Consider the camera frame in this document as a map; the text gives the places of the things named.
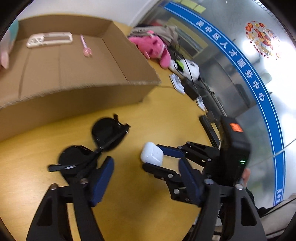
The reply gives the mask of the grey patterned cloth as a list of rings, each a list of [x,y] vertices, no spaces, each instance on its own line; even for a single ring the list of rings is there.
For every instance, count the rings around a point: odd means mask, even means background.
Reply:
[[[178,44],[178,33],[176,26],[152,26],[140,24],[130,31],[129,37],[143,37],[148,34],[148,31],[154,32],[154,35],[159,36],[167,45]]]

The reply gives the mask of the pink transparent pen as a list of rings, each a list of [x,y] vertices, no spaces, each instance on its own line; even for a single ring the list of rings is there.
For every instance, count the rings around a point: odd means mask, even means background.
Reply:
[[[80,35],[81,43],[83,45],[83,54],[85,57],[92,57],[92,50],[88,47],[85,42],[84,36]]]

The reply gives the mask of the brown cardboard box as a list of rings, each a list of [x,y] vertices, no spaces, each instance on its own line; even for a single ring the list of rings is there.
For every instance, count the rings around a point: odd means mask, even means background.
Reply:
[[[73,42],[26,46],[31,35],[51,32],[70,32]],[[84,56],[80,35],[92,57]],[[21,20],[9,68],[1,70],[1,140],[64,118],[139,102],[160,83],[112,21],[75,15]]]

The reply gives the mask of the black power adapter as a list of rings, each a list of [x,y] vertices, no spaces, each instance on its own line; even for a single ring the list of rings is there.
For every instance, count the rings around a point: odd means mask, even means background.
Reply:
[[[196,100],[199,97],[199,93],[194,84],[188,79],[184,78],[181,80],[181,84],[184,87],[185,94],[191,99]]]

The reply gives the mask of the white plush toy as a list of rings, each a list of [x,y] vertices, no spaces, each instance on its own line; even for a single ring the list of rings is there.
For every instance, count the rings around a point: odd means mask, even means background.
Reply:
[[[189,79],[196,81],[200,77],[199,66],[188,59],[171,60],[169,69],[174,74],[178,75],[180,79]]]

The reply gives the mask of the white earbuds case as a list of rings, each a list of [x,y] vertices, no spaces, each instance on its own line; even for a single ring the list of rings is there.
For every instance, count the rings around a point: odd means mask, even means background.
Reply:
[[[140,159],[143,163],[150,163],[156,166],[162,166],[163,157],[163,151],[152,142],[145,143],[140,154]]]

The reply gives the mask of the black phone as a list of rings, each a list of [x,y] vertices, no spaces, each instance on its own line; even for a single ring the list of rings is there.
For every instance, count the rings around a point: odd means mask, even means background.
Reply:
[[[201,125],[203,126],[212,146],[214,146],[215,148],[219,148],[220,147],[220,140],[219,140],[213,126],[211,125],[210,121],[208,120],[208,118],[205,115],[201,115],[201,116],[199,116],[199,121],[200,121]]]

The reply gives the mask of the pastel plush toy green hair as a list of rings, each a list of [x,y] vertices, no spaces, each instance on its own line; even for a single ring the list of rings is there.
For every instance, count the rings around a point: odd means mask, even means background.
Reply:
[[[19,31],[19,22],[15,19],[1,40],[1,67],[9,68],[9,54],[14,46]]]

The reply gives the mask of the pink plush toy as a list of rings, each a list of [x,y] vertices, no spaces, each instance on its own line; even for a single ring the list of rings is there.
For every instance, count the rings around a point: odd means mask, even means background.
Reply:
[[[131,36],[128,39],[148,60],[159,59],[159,64],[164,69],[170,66],[171,55],[167,46],[153,31],[147,31],[143,36]]]

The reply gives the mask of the clear phone case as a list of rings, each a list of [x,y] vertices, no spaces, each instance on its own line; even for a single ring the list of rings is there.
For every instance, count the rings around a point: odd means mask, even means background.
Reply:
[[[71,44],[73,36],[70,32],[51,32],[33,34],[29,37],[26,46],[30,48]]]

